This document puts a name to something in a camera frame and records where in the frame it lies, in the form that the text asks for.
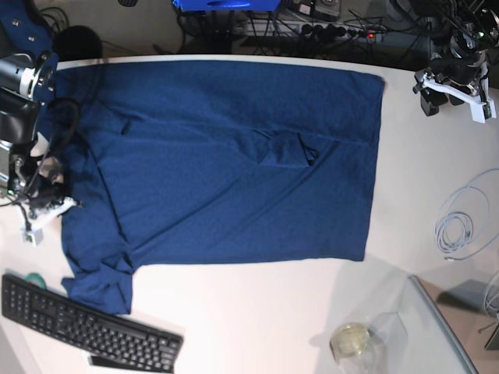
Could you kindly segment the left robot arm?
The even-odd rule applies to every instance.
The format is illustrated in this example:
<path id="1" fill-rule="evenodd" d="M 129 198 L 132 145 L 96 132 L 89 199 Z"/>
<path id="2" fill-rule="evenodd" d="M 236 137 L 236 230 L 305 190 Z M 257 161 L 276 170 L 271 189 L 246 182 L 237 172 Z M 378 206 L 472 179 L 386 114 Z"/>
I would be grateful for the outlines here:
<path id="1" fill-rule="evenodd" d="M 425 69 L 412 88 L 426 116 L 440 106 L 467 104 L 474 122 L 496 118 L 489 95 L 490 52 L 498 50 L 497 1 L 398 1 L 389 4 L 430 42 Z"/>

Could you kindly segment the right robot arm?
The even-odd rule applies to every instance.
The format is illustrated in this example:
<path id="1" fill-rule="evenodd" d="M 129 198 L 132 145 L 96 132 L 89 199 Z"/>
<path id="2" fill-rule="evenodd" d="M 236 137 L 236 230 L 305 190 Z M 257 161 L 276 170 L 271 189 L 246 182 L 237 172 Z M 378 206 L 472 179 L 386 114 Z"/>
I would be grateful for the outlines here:
<path id="1" fill-rule="evenodd" d="M 51 31 L 32 1 L 1 3 L 1 194 L 19 207 L 20 235 L 39 245 L 43 228 L 79 201 L 68 196 L 56 154 L 71 140 L 80 120 L 72 99 L 55 96 L 58 55 Z M 47 111 L 55 125 L 56 109 L 68 106 L 74 117 L 64 138 L 50 139 L 33 155 L 38 127 Z"/>

